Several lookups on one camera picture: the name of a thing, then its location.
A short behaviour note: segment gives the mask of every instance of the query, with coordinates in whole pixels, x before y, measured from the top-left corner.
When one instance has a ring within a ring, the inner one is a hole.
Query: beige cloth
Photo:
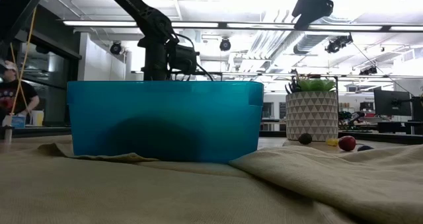
[[[232,162],[257,179],[228,165],[141,162],[150,160],[135,154],[90,161],[43,145],[0,155],[0,223],[421,223],[422,149],[378,151],[287,147]]]
[[[423,145],[341,154],[289,146],[231,164],[368,221],[423,223]]]

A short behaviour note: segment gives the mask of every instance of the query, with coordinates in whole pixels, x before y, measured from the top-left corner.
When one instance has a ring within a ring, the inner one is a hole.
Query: person
[[[12,112],[13,102],[18,90],[18,68],[16,64],[11,61],[0,60],[0,73],[3,79],[3,82],[0,83],[0,121],[3,121],[5,116]],[[16,105],[15,105],[15,114],[19,116],[25,116],[29,114],[37,105],[40,103],[40,98],[37,95],[34,87],[30,84],[21,81],[20,85],[22,91],[19,92]]]

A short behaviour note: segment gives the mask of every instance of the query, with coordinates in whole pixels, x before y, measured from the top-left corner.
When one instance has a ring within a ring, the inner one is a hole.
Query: black t-shirt
[[[24,91],[25,100],[27,104],[31,101],[31,98],[37,96],[37,92],[34,87],[25,83],[24,81],[20,82],[22,89]],[[0,83],[0,107],[5,109],[7,112],[12,112],[13,101],[15,100],[16,93],[18,89],[18,80],[12,82],[3,82]],[[25,102],[22,97],[22,92],[19,93],[18,99],[16,101],[15,114],[25,110]]]

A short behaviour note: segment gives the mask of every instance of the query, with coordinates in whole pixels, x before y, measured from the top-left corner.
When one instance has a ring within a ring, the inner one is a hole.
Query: geometric pattern pot
[[[338,99],[335,92],[299,92],[286,96],[286,135],[297,141],[308,133],[313,141],[338,138]]]

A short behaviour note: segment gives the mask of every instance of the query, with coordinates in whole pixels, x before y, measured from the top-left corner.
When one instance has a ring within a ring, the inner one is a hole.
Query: teal storage container
[[[75,81],[67,102],[76,155],[225,163],[257,150],[263,84]]]

